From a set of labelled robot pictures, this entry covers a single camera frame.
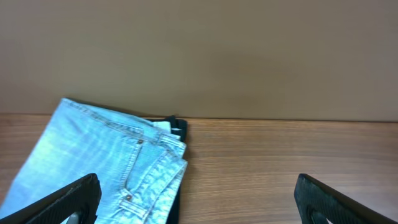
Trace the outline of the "light blue denim shorts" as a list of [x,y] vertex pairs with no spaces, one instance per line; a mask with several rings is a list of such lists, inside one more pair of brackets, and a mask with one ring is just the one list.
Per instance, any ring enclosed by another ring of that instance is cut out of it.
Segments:
[[185,142],[165,125],[62,99],[11,184],[1,216],[94,173],[102,191],[98,223],[166,223],[187,161]]

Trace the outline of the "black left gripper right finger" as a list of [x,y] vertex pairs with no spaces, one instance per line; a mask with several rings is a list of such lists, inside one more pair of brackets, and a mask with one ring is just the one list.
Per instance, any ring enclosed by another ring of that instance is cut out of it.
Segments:
[[397,224],[308,174],[298,176],[294,198],[302,224]]

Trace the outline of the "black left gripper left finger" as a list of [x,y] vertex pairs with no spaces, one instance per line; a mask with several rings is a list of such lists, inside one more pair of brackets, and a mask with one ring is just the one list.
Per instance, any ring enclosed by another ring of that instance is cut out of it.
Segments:
[[2,218],[1,224],[94,224],[101,194],[98,177],[91,173]]

